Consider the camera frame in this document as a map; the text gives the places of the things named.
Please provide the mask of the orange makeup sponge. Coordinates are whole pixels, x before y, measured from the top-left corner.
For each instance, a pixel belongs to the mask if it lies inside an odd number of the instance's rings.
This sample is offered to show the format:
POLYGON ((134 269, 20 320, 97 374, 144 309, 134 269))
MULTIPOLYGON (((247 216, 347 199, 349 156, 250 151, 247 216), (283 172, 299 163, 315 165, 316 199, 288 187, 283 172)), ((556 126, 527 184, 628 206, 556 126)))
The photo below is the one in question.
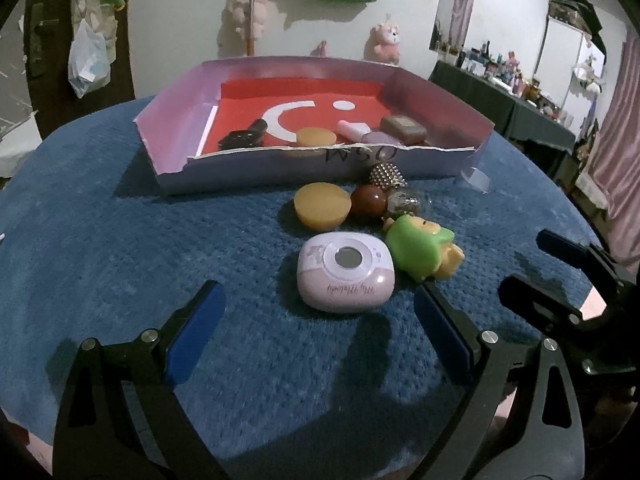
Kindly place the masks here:
POLYGON ((334 230, 352 209, 349 192, 326 182, 304 185, 295 193, 293 204, 300 222, 317 232, 334 230))
POLYGON ((304 127, 296 132, 295 145, 299 148, 322 148, 334 145, 337 135, 327 128, 304 127))

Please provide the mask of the dark side table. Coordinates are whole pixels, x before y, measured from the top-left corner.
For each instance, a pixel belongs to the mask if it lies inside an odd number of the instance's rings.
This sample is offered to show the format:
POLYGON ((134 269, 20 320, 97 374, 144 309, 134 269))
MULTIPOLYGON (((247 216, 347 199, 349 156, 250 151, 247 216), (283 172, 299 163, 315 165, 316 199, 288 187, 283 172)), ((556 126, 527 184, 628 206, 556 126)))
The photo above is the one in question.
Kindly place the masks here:
POLYGON ((574 134, 527 102, 466 70, 438 61, 430 81, 491 120, 506 138, 532 141, 572 154, 574 134))

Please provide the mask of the pink round compact device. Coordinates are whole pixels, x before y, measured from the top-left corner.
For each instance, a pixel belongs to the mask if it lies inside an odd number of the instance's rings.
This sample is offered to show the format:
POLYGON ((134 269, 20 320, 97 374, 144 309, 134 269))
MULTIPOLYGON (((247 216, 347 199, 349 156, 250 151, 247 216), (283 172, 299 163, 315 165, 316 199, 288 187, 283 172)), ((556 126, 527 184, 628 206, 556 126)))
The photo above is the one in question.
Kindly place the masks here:
POLYGON ((308 307, 338 314, 381 307, 395 288, 385 243, 357 232, 329 232, 307 240, 298 254, 296 278, 308 307))

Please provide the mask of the pink curtain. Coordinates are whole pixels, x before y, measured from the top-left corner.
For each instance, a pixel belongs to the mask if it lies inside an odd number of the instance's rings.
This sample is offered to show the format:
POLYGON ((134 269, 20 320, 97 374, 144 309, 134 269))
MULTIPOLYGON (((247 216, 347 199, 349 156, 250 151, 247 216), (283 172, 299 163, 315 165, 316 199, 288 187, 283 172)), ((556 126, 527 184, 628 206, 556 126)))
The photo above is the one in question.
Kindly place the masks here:
POLYGON ((639 34, 628 32, 612 102, 591 151, 587 174, 606 200, 606 241, 613 258, 639 267, 639 34))

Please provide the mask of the green yellow toy figure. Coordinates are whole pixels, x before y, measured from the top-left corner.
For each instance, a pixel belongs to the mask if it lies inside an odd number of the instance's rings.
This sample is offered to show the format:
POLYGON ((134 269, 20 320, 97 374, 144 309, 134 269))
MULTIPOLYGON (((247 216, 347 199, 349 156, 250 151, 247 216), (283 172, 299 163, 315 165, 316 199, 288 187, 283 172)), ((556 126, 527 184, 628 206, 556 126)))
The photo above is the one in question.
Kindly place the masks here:
POLYGON ((384 223, 385 244, 397 270, 417 283, 427 278, 448 280, 465 259, 454 232, 421 217, 404 214, 384 223))

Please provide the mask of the clear plastic cup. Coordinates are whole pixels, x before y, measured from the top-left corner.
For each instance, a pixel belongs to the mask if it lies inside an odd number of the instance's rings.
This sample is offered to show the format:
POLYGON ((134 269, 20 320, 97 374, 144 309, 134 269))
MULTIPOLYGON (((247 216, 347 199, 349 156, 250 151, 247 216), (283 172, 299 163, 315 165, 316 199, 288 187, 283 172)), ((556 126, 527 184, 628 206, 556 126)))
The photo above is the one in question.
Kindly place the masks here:
POLYGON ((456 183, 462 188, 468 188, 482 194, 487 194, 491 189, 491 178, 474 166, 463 168, 457 176, 456 183))

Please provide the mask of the pink plush toy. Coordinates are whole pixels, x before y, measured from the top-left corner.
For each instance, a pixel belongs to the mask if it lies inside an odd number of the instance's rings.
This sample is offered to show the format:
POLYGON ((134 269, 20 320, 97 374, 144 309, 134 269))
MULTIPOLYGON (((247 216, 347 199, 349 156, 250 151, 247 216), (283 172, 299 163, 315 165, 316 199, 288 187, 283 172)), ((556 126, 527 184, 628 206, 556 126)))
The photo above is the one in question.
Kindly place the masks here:
POLYGON ((400 62, 400 37, 396 25, 385 22, 373 29, 373 56, 381 63, 398 65, 400 62))
MULTIPOLYGON (((272 4, 269 0, 255 0, 254 9, 254 39, 262 38, 269 21, 269 11, 272 4)), ((248 0, 228 0, 227 10, 230 13, 234 31, 243 41, 246 41, 248 0)))

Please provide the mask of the pink nail polish bottle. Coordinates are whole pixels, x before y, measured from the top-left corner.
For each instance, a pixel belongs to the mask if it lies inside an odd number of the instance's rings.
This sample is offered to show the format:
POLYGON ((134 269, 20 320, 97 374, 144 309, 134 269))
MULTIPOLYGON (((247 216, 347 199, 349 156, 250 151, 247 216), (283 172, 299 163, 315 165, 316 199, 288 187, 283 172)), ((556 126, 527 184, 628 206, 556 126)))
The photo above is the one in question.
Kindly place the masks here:
POLYGON ((372 130, 365 122, 340 120, 336 125, 336 134, 352 143, 400 145, 400 141, 394 136, 384 131, 372 130))

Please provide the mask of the pink cardboard tray box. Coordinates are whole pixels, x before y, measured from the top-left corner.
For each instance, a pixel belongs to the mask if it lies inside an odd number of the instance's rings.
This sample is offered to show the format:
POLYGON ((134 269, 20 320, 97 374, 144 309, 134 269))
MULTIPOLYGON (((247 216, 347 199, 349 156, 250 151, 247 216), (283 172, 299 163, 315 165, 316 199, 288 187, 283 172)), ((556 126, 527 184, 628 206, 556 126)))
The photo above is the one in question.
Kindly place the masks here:
POLYGON ((473 107, 401 67, 310 56, 205 62, 161 91, 134 123, 167 194, 355 179, 386 160, 407 177, 454 177, 494 128, 473 107), (426 128, 426 141, 295 145, 300 128, 332 130, 346 120, 375 129, 385 115, 411 117, 426 128), (224 136, 256 119, 268 125, 261 148, 218 150, 224 136))

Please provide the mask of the grey eye shadow case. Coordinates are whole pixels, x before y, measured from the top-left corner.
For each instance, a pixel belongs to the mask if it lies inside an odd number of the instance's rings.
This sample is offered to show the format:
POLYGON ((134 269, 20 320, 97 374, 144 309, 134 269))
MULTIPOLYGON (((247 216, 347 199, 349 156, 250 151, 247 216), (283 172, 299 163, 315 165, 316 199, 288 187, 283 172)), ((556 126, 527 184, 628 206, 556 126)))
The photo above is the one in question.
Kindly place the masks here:
POLYGON ((423 144, 427 137, 426 128, 405 115, 384 116, 380 129, 407 146, 423 144))

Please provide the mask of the pink plush toy right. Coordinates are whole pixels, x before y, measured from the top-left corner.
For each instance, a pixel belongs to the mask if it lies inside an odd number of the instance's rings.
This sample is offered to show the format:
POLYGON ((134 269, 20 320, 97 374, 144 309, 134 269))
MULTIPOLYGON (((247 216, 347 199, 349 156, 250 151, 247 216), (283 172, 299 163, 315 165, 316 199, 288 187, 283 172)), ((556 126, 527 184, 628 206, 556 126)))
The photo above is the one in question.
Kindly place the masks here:
POLYGON ((400 62, 400 37, 396 25, 385 22, 373 29, 373 56, 381 63, 398 65, 400 62))

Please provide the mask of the dark wooden door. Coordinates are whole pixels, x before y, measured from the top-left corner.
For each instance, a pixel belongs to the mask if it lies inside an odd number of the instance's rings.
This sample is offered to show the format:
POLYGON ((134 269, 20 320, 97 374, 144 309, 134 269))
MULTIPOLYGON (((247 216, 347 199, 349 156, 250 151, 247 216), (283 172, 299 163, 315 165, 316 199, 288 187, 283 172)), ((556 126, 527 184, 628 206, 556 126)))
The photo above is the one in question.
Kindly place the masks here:
POLYGON ((42 2, 48 18, 57 18, 60 22, 55 32, 43 41, 46 71, 38 78, 28 76, 26 60, 26 79, 32 109, 40 136, 46 138, 55 129, 73 120, 89 115, 97 110, 134 99, 134 82, 129 55, 128 11, 117 11, 116 58, 111 68, 111 82, 105 87, 90 92, 78 99, 68 82, 67 62, 72 44, 72 20, 70 19, 70 0, 26 0, 24 21, 24 53, 28 52, 29 8, 42 2))

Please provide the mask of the black lipstick tube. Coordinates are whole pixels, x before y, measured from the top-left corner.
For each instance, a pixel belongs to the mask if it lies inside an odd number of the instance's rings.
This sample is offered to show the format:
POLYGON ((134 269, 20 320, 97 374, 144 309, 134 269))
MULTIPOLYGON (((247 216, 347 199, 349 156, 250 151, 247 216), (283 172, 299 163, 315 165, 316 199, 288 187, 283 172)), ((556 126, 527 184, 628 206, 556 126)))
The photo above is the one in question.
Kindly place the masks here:
POLYGON ((218 142, 219 151, 237 150, 238 148, 261 148, 267 132, 267 123, 256 119, 246 129, 233 130, 218 142))

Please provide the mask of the hanging fabric organizer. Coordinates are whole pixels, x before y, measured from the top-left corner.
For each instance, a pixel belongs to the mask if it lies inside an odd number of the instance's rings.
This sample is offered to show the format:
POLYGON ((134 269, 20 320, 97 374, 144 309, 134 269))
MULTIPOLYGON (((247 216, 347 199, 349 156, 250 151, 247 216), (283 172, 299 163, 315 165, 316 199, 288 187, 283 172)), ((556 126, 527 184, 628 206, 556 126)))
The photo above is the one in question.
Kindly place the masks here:
POLYGON ((108 55, 115 58, 118 23, 114 6, 101 0, 70 0, 70 19, 73 35, 85 20, 94 32, 104 37, 108 55))

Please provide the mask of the clear plastic bag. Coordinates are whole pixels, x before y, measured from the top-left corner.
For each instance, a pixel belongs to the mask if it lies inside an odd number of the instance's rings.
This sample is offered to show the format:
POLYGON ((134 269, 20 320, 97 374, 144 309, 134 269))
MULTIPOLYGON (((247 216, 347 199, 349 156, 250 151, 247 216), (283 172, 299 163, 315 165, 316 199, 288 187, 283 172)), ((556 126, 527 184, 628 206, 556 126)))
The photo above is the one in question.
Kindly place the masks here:
POLYGON ((68 82, 78 99, 111 82, 111 63, 106 41, 83 18, 70 45, 68 82))

